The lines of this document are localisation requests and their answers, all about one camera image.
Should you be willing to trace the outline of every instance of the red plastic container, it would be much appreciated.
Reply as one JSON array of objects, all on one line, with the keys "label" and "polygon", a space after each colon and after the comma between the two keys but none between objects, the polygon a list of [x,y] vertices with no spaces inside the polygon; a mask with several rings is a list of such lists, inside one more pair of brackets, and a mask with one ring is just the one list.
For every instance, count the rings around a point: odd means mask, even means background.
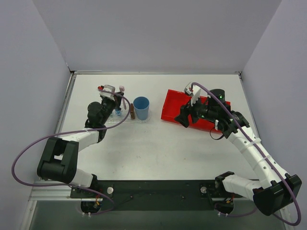
[{"label": "red plastic container", "polygon": [[[202,103],[204,103],[206,99],[207,97],[201,96]],[[184,92],[168,90],[162,109],[161,119],[179,124],[179,122],[175,121],[174,118],[179,115],[180,107],[186,104],[189,100],[191,100],[191,98],[187,96]],[[210,131],[214,127],[213,123],[203,119],[199,119],[195,124],[193,124],[191,116],[189,116],[189,123],[190,123],[189,127],[202,129],[206,131]]]}]

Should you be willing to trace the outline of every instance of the white wall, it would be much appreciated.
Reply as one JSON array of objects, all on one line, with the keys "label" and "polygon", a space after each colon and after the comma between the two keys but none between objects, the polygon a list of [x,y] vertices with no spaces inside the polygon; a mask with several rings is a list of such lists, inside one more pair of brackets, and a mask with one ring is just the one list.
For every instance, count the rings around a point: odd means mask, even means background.
[{"label": "white wall", "polygon": [[[307,229],[307,1],[283,0],[243,70],[243,85],[269,153],[303,181],[298,195]],[[293,218],[296,212],[291,207]]]},{"label": "white wall", "polygon": [[[0,2],[0,228],[18,229],[30,187],[11,176],[29,142],[54,132],[69,70],[31,0]],[[33,182],[43,145],[26,153],[18,175]]]},{"label": "white wall", "polygon": [[281,0],[33,0],[71,70],[242,70]]}]

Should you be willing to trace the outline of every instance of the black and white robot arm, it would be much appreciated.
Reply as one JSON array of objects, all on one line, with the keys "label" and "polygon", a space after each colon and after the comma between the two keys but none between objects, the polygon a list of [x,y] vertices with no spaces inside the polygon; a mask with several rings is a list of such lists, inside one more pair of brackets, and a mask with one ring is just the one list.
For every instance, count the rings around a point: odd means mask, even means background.
[{"label": "black and white robot arm", "polygon": [[[229,117],[225,110],[210,95],[208,95],[208,100],[205,103],[201,103],[200,87],[194,85],[192,89],[190,83],[186,86],[184,92],[191,99],[186,105],[181,107],[180,115],[175,120],[184,127],[189,126],[189,115],[193,123],[197,122],[198,119],[204,119],[214,123],[215,129],[220,130],[238,148],[258,178],[257,181],[249,180],[239,177],[233,172],[226,172],[215,178],[216,188],[225,192],[241,195],[254,201],[257,208],[267,216],[292,203],[293,200],[289,191],[285,188],[279,175],[271,168],[266,159],[274,165],[279,174],[286,180],[295,196],[297,196],[302,184],[300,178],[297,175],[290,176],[285,169],[277,164],[261,144],[261,139],[257,138],[253,133],[252,128],[243,115],[239,112],[231,111],[230,105],[225,102],[224,90],[215,89],[210,92],[233,115],[243,131],[253,140],[252,142],[246,138],[242,131],[238,129],[233,119]],[[254,143],[262,150],[265,157],[257,150]]]},{"label": "black and white robot arm", "polygon": [[[105,85],[103,90],[114,93],[115,87]],[[88,105],[88,119],[85,122],[84,130],[105,128],[105,122],[112,111],[121,109],[121,97],[106,92],[100,92],[100,97],[101,103],[92,102]],[[37,168],[37,175],[43,179],[95,189],[97,177],[77,169],[78,152],[102,141],[105,134],[106,130],[98,130],[49,138]],[[61,160],[56,158],[60,155],[62,155]]]}]

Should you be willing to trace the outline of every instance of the white table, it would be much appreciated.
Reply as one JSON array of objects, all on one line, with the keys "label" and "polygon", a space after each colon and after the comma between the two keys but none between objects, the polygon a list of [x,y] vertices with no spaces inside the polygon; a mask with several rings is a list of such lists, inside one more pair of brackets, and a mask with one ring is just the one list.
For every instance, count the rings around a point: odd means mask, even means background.
[{"label": "white table", "polygon": [[145,96],[152,111],[148,122],[123,123],[108,130],[102,142],[79,152],[78,168],[96,174],[99,180],[200,180],[226,171],[256,179],[244,157],[225,138],[213,140],[208,132],[161,120],[167,90],[182,91],[190,81],[209,90],[224,89],[232,109],[241,112],[256,131],[238,75],[77,75],[62,131],[83,128],[88,104],[101,102],[99,85],[113,85],[117,90],[123,85],[130,102]]}]

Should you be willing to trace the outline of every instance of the blue cup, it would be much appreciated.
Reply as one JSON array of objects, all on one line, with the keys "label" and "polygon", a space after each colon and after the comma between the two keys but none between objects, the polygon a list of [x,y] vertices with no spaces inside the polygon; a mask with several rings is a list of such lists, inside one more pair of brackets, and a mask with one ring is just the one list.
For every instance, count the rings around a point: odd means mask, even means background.
[{"label": "blue cup", "polygon": [[146,97],[137,97],[133,101],[136,116],[140,120],[146,120],[148,117],[149,100]]}]

